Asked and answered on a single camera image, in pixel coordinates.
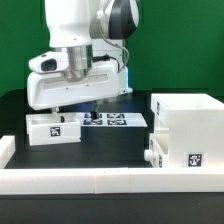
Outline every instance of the green backdrop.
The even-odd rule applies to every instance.
[[[29,59],[48,51],[43,2],[0,1],[0,95],[24,88]],[[139,10],[127,41],[131,87],[224,99],[224,1],[141,0]]]

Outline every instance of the cable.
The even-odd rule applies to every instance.
[[[97,56],[97,57],[93,57],[93,62],[98,62],[98,61],[109,61],[110,59],[113,59],[115,61],[117,61],[117,67],[118,67],[118,72],[120,70],[120,63],[119,61],[114,58],[114,57],[111,57],[110,55],[108,54],[105,54],[104,56]]]
[[[98,25],[99,25],[100,35],[101,35],[102,39],[103,39],[106,43],[108,43],[109,45],[111,45],[111,46],[113,46],[113,47],[116,47],[116,48],[119,48],[119,49],[123,50],[123,51],[126,53],[126,60],[125,60],[125,62],[124,62],[124,64],[123,64],[123,66],[122,66],[122,67],[120,68],[120,70],[118,71],[118,73],[121,73],[121,72],[125,69],[126,65],[128,64],[128,61],[129,61],[129,51],[128,51],[128,49],[126,49],[125,47],[122,47],[122,46],[120,46],[120,45],[118,45],[118,44],[114,44],[114,43],[112,43],[112,42],[110,42],[110,41],[108,41],[108,40],[106,39],[106,37],[105,37],[104,34],[103,34],[102,25],[101,25],[101,22],[100,22],[99,19],[98,19]]]
[[[111,3],[111,0],[107,0],[104,5],[103,5],[103,12],[105,13],[107,7],[109,6],[109,4]]]

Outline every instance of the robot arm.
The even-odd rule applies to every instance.
[[[29,62],[30,106],[40,110],[117,96],[117,64],[93,63],[92,39],[128,38],[138,25],[136,0],[45,0],[45,10],[53,51]]]

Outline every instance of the black table surface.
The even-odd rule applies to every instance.
[[[88,112],[93,103],[61,108]],[[150,167],[143,153],[153,131],[150,92],[102,104],[100,112],[142,113],[148,127],[82,127],[81,143],[29,146],[25,90],[0,98],[0,135],[16,137],[6,169]],[[0,196],[0,223],[224,223],[224,193]]]

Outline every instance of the white container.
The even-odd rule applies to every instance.
[[[224,167],[224,104],[206,94],[152,94],[153,167]]]
[[[27,115],[26,124],[30,145],[80,142],[81,125],[75,113]]]

